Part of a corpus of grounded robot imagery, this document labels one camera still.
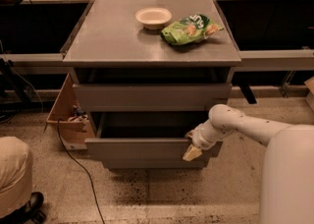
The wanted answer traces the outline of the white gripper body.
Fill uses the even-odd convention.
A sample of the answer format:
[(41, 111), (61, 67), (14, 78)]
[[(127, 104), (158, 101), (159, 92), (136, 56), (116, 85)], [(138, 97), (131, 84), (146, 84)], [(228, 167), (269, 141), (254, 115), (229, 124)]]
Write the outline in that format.
[(208, 150), (225, 134), (224, 130), (216, 128), (210, 121), (206, 121), (191, 131), (191, 141), (196, 148)]

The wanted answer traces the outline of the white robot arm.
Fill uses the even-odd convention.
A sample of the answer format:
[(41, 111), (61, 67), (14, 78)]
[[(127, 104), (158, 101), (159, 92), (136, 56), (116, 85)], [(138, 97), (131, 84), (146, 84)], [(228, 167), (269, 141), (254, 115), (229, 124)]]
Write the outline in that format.
[(218, 104), (186, 134), (191, 144), (183, 160), (198, 158), (233, 132), (266, 147), (258, 223), (314, 224), (314, 126), (250, 117)]

